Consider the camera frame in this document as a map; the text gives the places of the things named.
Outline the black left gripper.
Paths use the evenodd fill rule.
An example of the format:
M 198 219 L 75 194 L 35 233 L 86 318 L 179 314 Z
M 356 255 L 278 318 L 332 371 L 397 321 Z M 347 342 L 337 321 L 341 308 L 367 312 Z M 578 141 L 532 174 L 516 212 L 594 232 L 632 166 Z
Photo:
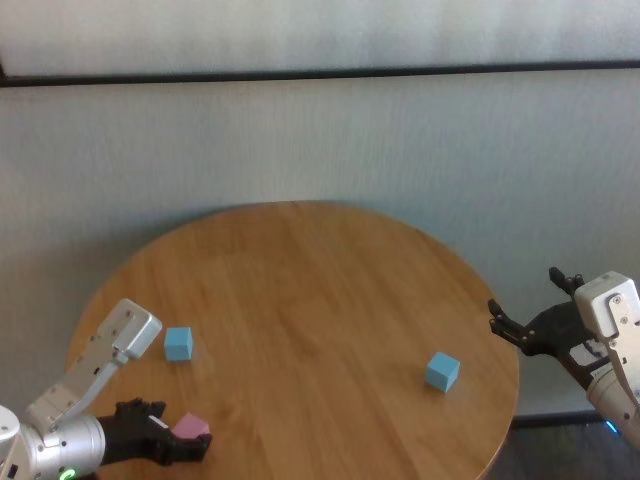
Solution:
M 211 446 L 211 434 L 195 438 L 173 436 L 160 419 L 164 401 L 147 402 L 141 398 L 118 402 L 113 415 L 98 418 L 105 437 L 101 465 L 144 459 L 158 465 L 202 462 Z

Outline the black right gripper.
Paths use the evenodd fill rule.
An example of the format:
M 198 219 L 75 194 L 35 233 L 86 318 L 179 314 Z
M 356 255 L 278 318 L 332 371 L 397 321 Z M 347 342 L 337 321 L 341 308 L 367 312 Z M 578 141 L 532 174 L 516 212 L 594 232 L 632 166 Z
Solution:
M 549 280 L 569 296 L 585 284 L 581 274 L 566 276 L 559 268 L 548 269 Z M 595 371 L 609 364 L 604 346 L 584 325 L 574 302 L 552 306 L 525 327 L 512 320 L 499 303 L 490 299 L 489 325 L 494 335 L 517 347 L 525 356 L 554 357 L 571 377 L 587 390 Z

